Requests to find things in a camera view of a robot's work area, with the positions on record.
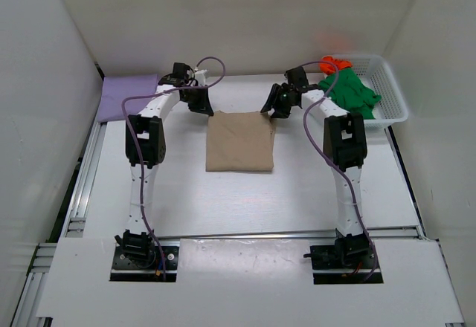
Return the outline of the beige t shirt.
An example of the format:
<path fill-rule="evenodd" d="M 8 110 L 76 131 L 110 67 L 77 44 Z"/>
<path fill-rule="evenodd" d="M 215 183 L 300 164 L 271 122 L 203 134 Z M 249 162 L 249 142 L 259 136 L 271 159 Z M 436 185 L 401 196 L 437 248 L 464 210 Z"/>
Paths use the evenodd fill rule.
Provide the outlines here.
<path fill-rule="evenodd" d="M 217 111 L 208 119 L 208 172 L 264 172 L 274 168 L 275 122 L 258 111 Z"/>

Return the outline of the green t shirt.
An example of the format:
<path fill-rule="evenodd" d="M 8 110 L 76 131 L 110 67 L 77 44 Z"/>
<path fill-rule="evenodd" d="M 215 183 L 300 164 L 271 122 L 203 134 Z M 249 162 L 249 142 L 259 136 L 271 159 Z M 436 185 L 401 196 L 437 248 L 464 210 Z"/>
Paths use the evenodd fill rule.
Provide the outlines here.
<path fill-rule="evenodd" d="M 329 90 L 335 81 L 335 71 L 328 65 L 322 69 L 324 79 L 318 83 L 321 90 L 339 107 L 348 112 L 358 112 L 365 120 L 374 120 L 373 110 L 381 100 L 381 96 L 364 85 L 351 67 L 343 68 L 338 73 L 338 81 Z"/>

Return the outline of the purple t shirt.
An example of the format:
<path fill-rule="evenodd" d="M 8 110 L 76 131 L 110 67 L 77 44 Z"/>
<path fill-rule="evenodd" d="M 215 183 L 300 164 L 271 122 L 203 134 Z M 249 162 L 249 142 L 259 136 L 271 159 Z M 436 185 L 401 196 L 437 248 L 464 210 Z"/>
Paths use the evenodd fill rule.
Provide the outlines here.
<path fill-rule="evenodd" d="M 158 84 L 157 74 L 130 77 L 105 77 L 97 122 L 108 123 L 124 120 L 122 102 L 128 97 L 147 96 L 155 93 Z"/>

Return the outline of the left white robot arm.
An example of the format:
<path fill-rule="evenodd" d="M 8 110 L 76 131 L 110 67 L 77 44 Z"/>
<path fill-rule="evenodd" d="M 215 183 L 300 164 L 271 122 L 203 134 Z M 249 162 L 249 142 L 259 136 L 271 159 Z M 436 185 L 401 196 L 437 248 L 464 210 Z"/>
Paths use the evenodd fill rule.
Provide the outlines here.
<path fill-rule="evenodd" d="M 140 269 L 154 268 L 158 274 L 167 270 L 167 256 L 147 220 L 152 212 L 155 178 L 166 154 L 164 121 L 180 102 L 191 112 L 213 115 L 207 76 L 206 69 L 176 62 L 173 71 L 158 81 L 154 94 L 127 97 L 121 103 L 131 194 L 126 228 L 116 241 L 122 254 Z"/>

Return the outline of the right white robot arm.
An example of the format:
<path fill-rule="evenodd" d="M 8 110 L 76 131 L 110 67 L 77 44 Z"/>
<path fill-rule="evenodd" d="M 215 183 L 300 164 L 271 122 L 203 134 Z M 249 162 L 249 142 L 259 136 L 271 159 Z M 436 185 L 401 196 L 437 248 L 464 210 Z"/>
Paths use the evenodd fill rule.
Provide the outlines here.
<path fill-rule="evenodd" d="M 275 83 L 261 109 L 277 119 L 287 118 L 291 109 L 305 109 L 305 133 L 318 153 L 330 166 L 338 202 L 336 240 L 333 246 L 309 256 L 331 268 L 350 268 L 361 263 L 369 253 L 368 233 L 362 221 L 360 178 L 367 141 L 364 119 L 358 112 L 348 112 L 330 98 L 332 90 L 344 78 L 337 66 L 331 85 L 310 84 L 302 66 L 285 72 L 286 81 Z"/>

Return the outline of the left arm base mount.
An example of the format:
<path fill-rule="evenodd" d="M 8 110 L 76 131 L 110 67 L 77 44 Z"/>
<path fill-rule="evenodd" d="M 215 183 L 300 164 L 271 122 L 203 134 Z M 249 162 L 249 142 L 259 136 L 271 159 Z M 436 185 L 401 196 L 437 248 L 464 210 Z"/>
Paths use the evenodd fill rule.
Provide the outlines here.
<path fill-rule="evenodd" d="M 109 280 L 112 282 L 175 282 L 179 265 L 179 244 L 161 249 L 145 232 L 115 236 L 115 252 Z"/>

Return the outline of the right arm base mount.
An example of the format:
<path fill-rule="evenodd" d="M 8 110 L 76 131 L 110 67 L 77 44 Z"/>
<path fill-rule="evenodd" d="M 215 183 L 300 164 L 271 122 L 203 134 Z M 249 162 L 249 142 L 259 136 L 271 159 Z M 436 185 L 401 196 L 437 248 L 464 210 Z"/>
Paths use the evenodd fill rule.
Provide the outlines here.
<path fill-rule="evenodd" d="M 337 237 L 332 245 L 311 245 L 303 255 L 311 262 L 315 285 L 382 284 L 379 263 L 364 233 Z"/>

